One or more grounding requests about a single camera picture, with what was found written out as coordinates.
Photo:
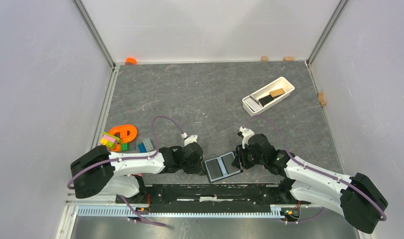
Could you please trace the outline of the grey card in tray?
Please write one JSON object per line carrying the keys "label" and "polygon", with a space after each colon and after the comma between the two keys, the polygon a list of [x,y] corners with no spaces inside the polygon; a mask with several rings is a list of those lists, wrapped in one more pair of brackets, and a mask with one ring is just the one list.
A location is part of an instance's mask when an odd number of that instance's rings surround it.
{"label": "grey card in tray", "polygon": [[260,102],[254,98],[252,95],[249,95],[245,100],[244,103],[250,108],[252,112],[258,112],[262,109],[262,105]]}

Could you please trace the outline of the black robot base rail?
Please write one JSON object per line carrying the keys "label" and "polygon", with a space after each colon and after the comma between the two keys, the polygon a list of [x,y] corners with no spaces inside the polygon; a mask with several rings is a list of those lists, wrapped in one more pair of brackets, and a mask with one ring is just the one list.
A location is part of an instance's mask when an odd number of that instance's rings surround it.
{"label": "black robot base rail", "polygon": [[151,213],[267,213],[271,205],[298,205],[277,184],[152,184],[128,199]]}

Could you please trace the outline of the blue toy block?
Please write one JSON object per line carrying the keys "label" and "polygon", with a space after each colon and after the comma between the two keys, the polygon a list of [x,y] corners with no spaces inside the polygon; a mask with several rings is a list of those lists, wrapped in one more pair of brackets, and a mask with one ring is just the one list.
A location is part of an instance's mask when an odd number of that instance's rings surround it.
{"label": "blue toy block", "polygon": [[155,150],[150,138],[145,138],[137,145],[140,153],[152,152]]}

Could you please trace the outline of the wooden curved block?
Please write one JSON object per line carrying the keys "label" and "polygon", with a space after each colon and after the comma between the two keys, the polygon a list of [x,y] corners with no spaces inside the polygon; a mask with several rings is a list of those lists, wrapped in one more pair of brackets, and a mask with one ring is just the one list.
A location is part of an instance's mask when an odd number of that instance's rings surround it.
{"label": "wooden curved block", "polygon": [[324,107],[324,106],[327,105],[327,103],[325,101],[325,98],[324,98],[324,93],[323,92],[319,92],[317,94],[317,98],[318,98],[318,101],[319,101],[319,104],[320,104],[321,107]]}

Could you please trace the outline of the tan card in tray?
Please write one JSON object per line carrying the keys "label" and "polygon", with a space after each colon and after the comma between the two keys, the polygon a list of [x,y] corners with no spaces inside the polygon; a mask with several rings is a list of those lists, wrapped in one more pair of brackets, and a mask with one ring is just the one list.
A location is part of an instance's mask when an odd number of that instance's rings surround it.
{"label": "tan card in tray", "polygon": [[274,99],[277,97],[280,97],[281,95],[284,95],[285,93],[286,93],[286,91],[283,88],[275,89],[275,90],[269,92],[271,97],[273,97]]}

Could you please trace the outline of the white card tray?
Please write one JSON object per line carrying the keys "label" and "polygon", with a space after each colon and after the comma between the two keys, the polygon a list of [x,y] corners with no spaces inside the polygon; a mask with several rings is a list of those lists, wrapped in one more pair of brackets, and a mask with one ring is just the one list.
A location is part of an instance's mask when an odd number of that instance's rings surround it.
{"label": "white card tray", "polygon": [[285,77],[279,77],[242,99],[244,110],[250,115],[259,115],[288,97],[295,87]]}

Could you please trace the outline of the black card holder wallet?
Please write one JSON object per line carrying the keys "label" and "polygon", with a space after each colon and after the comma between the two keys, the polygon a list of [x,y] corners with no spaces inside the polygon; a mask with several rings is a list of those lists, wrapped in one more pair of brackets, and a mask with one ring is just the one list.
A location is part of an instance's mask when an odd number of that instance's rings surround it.
{"label": "black card holder wallet", "polygon": [[[217,178],[214,181],[212,181],[210,179],[208,171],[207,171],[207,168],[206,168],[206,165],[205,165],[206,161],[212,160],[212,159],[217,159],[218,160],[219,166],[220,166],[222,174],[223,174],[222,177]],[[223,179],[232,177],[234,175],[237,175],[237,174],[240,174],[240,173],[243,172],[243,170],[241,169],[241,167],[239,165],[239,161],[237,159],[237,156],[236,156],[235,152],[233,152],[233,151],[225,153],[223,155],[220,155],[220,156],[212,158],[212,159],[204,160],[202,162],[202,165],[203,165],[203,167],[205,169],[208,181],[210,183],[218,182],[218,181],[221,181]]]}

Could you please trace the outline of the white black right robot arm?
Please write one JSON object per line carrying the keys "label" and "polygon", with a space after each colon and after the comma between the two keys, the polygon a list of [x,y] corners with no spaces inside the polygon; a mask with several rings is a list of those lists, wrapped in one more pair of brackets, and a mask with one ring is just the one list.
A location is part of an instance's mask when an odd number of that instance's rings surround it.
{"label": "white black right robot arm", "polygon": [[293,153],[275,149],[264,134],[245,128],[238,133],[237,165],[244,169],[262,165],[283,177],[278,197],[284,203],[305,201],[332,210],[357,230],[371,234],[384,215],[388,201],[372,180],[362,174],[335,173],[302,160]]}

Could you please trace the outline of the orange round cap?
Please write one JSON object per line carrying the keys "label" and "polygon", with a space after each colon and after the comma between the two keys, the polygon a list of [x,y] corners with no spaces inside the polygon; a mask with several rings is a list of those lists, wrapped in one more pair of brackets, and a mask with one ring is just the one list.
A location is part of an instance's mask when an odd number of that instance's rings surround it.
{"label": "orange round cap", "polygon": [[136,65],[137,61],[132,58],[132,57],[128,57],[125,59],[125,65]]}

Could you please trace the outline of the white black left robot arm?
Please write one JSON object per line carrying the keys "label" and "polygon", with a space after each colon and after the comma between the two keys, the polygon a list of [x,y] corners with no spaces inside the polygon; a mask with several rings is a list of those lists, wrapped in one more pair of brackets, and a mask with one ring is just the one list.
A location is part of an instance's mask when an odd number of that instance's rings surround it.
{"label": "white black left robot arm", "polygon": [[197,142],[146,153],[117,153],[99,145],[71,163],[72,178],[67,187],[78,199],[117,194],[141,203],[147,197],[141,174],[172,174],[179,170],[199,174],[202,159],[203,149]]}

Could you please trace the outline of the black card in tray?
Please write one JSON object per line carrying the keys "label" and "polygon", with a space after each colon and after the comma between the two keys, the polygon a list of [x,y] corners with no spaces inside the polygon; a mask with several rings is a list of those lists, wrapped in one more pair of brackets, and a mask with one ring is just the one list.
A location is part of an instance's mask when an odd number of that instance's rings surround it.
{"label": "black card in tray", "polygon": [[271,97],[270,94],[268,94],[268,95],[266,95],[266,96],[264,96],[264,97],[258,99],[259,103],[260,103],[263,107],[266,106],[267,104],[271,103],[273,100],[274,100],[274,98]]}

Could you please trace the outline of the colourful toy brick stack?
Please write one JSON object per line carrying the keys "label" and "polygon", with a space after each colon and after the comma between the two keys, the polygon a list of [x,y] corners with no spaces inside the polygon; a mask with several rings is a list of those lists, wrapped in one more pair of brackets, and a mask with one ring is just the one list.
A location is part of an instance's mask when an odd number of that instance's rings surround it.
{"label": "colourful toy brick stack", "polygon": [[129,150],[129,144],[119,137],[116,137],[107,132],[103,132],[103,136],[100,139],[101,145],[106,146],[110,151],[123,152]]}

